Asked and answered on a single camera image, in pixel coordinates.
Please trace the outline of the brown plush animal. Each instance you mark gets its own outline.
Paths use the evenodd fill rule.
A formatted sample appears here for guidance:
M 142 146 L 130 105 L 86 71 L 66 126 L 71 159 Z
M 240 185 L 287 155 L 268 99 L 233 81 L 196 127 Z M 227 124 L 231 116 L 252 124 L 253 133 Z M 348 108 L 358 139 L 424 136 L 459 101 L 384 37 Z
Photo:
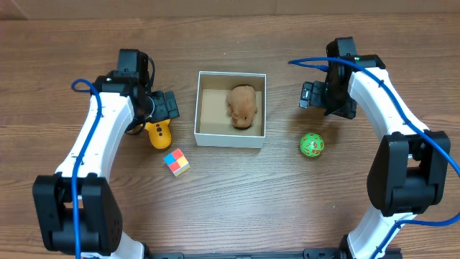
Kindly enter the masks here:
M 252 86 L 240 85 L 226 95 L 227 115 L 234 128 L 247 129 L 252 126 L 258 112 L 256 92 Z

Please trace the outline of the multicoloured cube puzzle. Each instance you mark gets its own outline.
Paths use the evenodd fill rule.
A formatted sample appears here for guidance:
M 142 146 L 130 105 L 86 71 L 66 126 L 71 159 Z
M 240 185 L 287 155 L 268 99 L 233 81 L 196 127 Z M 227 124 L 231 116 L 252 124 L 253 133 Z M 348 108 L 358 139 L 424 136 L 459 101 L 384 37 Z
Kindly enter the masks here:
M 175 177 L 178 177 L 190 168 L 190 163 L 180 148 L 165 156 L 164 162 Z

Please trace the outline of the yellow plastic toy figure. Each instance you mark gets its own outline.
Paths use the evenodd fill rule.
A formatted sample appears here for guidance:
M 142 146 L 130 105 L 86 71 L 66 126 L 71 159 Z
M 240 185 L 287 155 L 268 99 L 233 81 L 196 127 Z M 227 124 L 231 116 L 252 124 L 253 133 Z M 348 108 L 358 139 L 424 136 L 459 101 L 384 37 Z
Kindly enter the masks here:
M 146 123 L 145 129 L 148 131 L 149 140 L 155 149 L 164 150 L 171 145 L 172 135 L 169 124 L 170 119 L 156 123 Z

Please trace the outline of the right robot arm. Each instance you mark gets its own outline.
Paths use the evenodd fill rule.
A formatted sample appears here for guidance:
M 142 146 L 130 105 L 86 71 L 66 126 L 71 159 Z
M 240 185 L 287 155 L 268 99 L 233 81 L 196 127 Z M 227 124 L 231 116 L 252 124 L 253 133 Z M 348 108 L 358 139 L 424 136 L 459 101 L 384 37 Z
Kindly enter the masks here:
M 378 55 L 304 58 L 294 64 L 326 72 L 324 82 L 303 85 L 300 106 L 350 117 L 360 106 L 380 144 L 367 176 L 370 205 L 357 227 L 326 258 L 401 258 L 387 246 L 406 225 L 445 227 L 459 220 L 416 217 L 443 196 L 447 168 L 459 170 L 443 131 L 431 131 L 410 111 Z

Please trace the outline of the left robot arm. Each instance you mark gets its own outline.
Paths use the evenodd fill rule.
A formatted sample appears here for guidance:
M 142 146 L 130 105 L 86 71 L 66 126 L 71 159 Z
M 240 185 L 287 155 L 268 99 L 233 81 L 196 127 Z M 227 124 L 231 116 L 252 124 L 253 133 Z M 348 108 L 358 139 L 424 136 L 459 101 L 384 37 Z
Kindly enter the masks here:
M 152 258 L 146 244 L 123 231 L 110 189 L 114 158 L 125 132 L 155 112 L 154 73 L 112 71 L 96 82 L 79 78 L 90 95 L 85 122 L 53 175 L 38 176 L 32 196 L 44 246 L 76 258 Z

